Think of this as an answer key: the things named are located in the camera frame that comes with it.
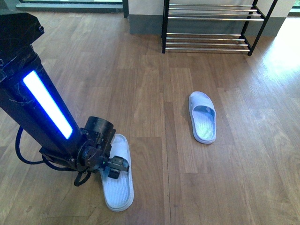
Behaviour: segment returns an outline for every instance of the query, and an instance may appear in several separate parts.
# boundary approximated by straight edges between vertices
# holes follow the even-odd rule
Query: black rack frame
[[[162,38],[162,53],[165,53],[166,52],[166,49],[168,50],[178,50],[178,51],[182,51],[182,50],[191,50],[191,51],[222,51],[222,52],[234,52],[234,51],[238,51],[238,52],[248,52],[247,54],[249,56],[252,55],[262,33],[263,33],[263,30],[266,26],[266,24],[268,23],[268,20],[277,4],[278,0],[273,0],[272,2],[272,5],[271,7],[269,8],[269,11],[267,13],[267,15],[264,15],[261,10],[257,7],[257,3],[258,3],[258,0],[254,0],[253,1],[253,4],[251,6],[234,6],[234,5],[204,5],[204,4],[170,4],[170,0],[165,0],[164,1],[164,14],[163,14],[163,26],[162,26],[162,34],[161,34],[161,38]],[[204,7],[204,8],[201,8],[201,9],[195,9],[195,8],[186,8],[188,6],[193,6],[193,7]],[[205,9],[205,7],[245,7],[245,8],[250,8],[250,9]],[[178,12],[169,12],[170,10],[194,10],[194,11],[221,11],[222,13],[223,12],[235,12],[235,11],[238,11],[238,12],[248,12],[247,15],[245,14],[215,14],[215,13],[212,13],[212,14],[189,14],[189,13],[178,13]],[[230,18],[230,17],[239,17],[239,16],[247,16],[247,18],[245,19],[239,19],[239,18]],[[173,33],[168,33],[167,30],[168,30],[168,20],[169,19],[186,19],[186,20],[213,20],[213,21],[245,21],[245,24],[243,26],[243,29],[241,31],[240,34],[238,35],[233,35],[233,34],[209,34],[210,36],[217,36],[217,38],[210,38],[210,39],[207,39],[207,38],[201,38],[202,36],[206,36],[208,34],[185,34],[185,33],[182,33],[182,34],[173,34]],[[259,31],[258,31],[258,34],[254,40],[254,43],[251,45],[250,42],[248,41],[248,39],[246,38],[245,36],[245,33],[246,33],[246,30],[248,28],[248,25],[251,21],[263,21]],[[247,49],[236,49],[236,48],[232,48],[232,49],[224,49],[224,48],[219,48],[219,49],[216,49],[216,48],[185,48],[185,47],[167,47],[167,44],[170,44],[170,45],[175,45],[176,43],[175,42],[167,42],[168,39],[176,39],[174,37],[172,37],[172,35],[183,35],[183,37],[179,37],[177,39],[184,39],[184,36],[186,35],[192,35],[192,36],[199,36],[200,38],[194,38],[195,40],[210,40],[210,41],[213,41],[213,40],[225,40],[225,41],[228,41],[229,39],[220,39],[219,37],[220,36],[223,36],[223,37],[227,37],[227,36],[238,36],[239,37],[239,41],[243,41],[245,44],[244,45],[241,45],[241,44],[210,44],[210,43],[198,43],[198,45],[214,45],[214,46],[247,46]],[[196,45],[196,43],[194,42],[186,42],[186,43],[182,43],[182,42],[177,42],[177,44],[185,44],[185,45]]]

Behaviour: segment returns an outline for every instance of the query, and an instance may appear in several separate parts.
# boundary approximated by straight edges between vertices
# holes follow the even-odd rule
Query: wall
[[[8,9],[4,0],[0,0],[0,9]]]
[[[264,14],[267,14],[273,0],[259,0],[258,7]],[[170,0],[171,3],[182,3],[183,0]],[[252,0],[224,0],[225,4],[240,4],[240,5],[251,5]],[[263,35],[265,36],[276,36],[285,18],[290,12],[295,0],[278,0],[278,3],[271,15],[271,18],[265,28]],[[220,0],[184,0],[185,4],[220,4]],[[164,8],[164,0],[129,0],[129,21],[130,21],[130,33],[132,34],[160,34],[162,26],[162,15]],[[199,33],[195,30],[198,27],[202,33],[207,28],[215,27],[220,31],[221,24],[218,22],[207,22],[205,24],[196,21],[172,21],[169,24],[169,32],[190,32]],[[248,28],[249,35],[255,35],[261,24],[251,23]],[[224,28],[224,31],[235,32],[240,29],[241,25],[232,23],[230,26]],[[207,30],[208,33],[213,33],[215,30]]]

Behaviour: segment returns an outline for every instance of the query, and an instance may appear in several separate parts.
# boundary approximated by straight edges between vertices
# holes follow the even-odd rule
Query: metal rack bar
[[[167,33],[167,35],[199,35],[199,36],[238,36],[240,34],[191,34],[191,33]]]
[[[171,20],[212,20],[212,21],[264,21],[264,19],[233,19],[233,18],[201,18],[201,17],[183,17],[169,16]]]
[[[229,12],[256,12],[256,9],[209,9],[209,8],[169,8],[169,10],[186,10],[186,11],[229,11]]]
[[[227,49],[227,48],[178,48],[166,47],[166,50],[188,50],[188,51],[226,51],[226,52],[249,52],[249,49]]]
[[[170,6],[198,6],[198,7],[243,7],[243,8],[251,8],[253,5],[210,5],[210,4],[177,4],[177,3],[170,3]]]
[[[203,13],[203,14],[196,14],[196,13],[179,13],[179,12],[169,12],[169,15],[182,15],[182,16],[262,16],[261,14],[222,14],[222,13]]]
[[[194,41],[245,41],[233,38],[202,38],[202,37],[167,37],[167,40],[194,40]]]
[[[167,45],[215,45],[215,46],[248,46],[247,44],[216,44],[216,43],[196,43],[196,42],[166,42]]]

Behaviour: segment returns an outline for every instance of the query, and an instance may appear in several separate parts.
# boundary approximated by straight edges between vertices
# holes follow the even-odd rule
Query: gray baseboard
[[[129,15],[131,34],[161,34],[162,15]],[[285,21],[283,17],[271,17],[263,36],[276,36]],[[244,22],[169,20],[170,33],[240,34]],[[246,35],[257,35],[262,22],[251,22]]]
[[[123,12],[121,4],[68,4],[68,3],[19,3],[18,10],[24,11],[50,11],[50,12],[76,12],[76,13],[120,13]]]
[[[162,15],[129,15],[131,34],[161,34]]]

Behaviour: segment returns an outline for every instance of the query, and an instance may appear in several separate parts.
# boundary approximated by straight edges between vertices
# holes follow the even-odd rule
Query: wooden floor
[[[45,27],[34,48],[79,126],[98,116],[127,137],[135,199],[112,212],[99,174],[75,187],[75,172],[20,162],[1,110],[0,225],[300,224],[299,18],[248,57],[161,54],[159,36],[130,35],[123,14],[34,15]],[[195,90],[217,111],[211,145],[193,138]],[[21,149],[41,158],[26,134]]]

